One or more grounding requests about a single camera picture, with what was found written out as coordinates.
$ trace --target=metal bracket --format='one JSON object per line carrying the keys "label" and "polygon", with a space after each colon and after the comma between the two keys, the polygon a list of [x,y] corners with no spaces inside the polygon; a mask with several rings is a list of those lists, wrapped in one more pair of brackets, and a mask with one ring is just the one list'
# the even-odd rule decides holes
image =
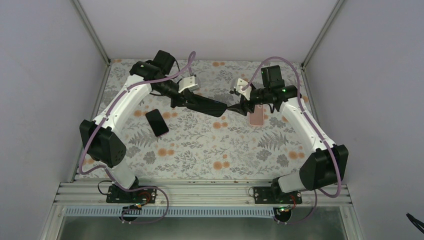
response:
{"label": "metal bracket", "polygon": [[253,196],[255,204],[294,204],[291,196],[295,199],[296,204],[302,203],[302,194],[299,191],[287,193],[280,201],[275,200],[270,186],[253,187]]}
{"label": "metal bracket", "polygon": [[146,201],[146,195],[143,193],[150,194],[149,204],[154,204],[157,196],[156,189],[146,188],[141,189],[140,191],[134,192],[125,192],[121,190],[116,185],[111,185],[109,187],[106,203],[108,204],[138,204],[144,203]]}

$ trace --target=phone screen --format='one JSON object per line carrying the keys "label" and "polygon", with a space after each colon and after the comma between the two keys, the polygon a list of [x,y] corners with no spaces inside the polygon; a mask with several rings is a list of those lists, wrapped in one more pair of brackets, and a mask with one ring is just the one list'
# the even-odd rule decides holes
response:
{"label": "phone screen", "polygon": [[158,109],[146,113],[146,118],[156,137],[160,137],[170,131]]}

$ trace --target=gray wall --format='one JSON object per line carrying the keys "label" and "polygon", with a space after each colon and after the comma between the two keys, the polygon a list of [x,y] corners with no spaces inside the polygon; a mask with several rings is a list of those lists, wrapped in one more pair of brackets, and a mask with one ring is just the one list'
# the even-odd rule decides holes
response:
{"label": "gray wall", "polygon": [[337,0],[80,0],[111,58],[301,62]]}
{"label": "gray wall", "polygon": [[424,1],[348,0],[307,68],[366,239],[422,239]]}
{"label": "gray wall", "polygon": [[71,2],[0,2],[0,239],[38,239],[105,71]]}

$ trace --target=pink smartphone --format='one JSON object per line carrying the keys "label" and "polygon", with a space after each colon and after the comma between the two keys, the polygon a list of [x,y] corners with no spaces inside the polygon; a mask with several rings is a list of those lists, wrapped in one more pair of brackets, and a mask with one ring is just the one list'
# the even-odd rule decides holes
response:
{"label": "pink smartphone", "polygon": [[252,126],[264,125],[264,107],[262,105],[255,105],[254,112],[248,112],[249,124]]}
{"label": "pink smartphone", "polygon": [[158,109],[146,113],[146,118],[156,137],[160,137],[170,131]]}

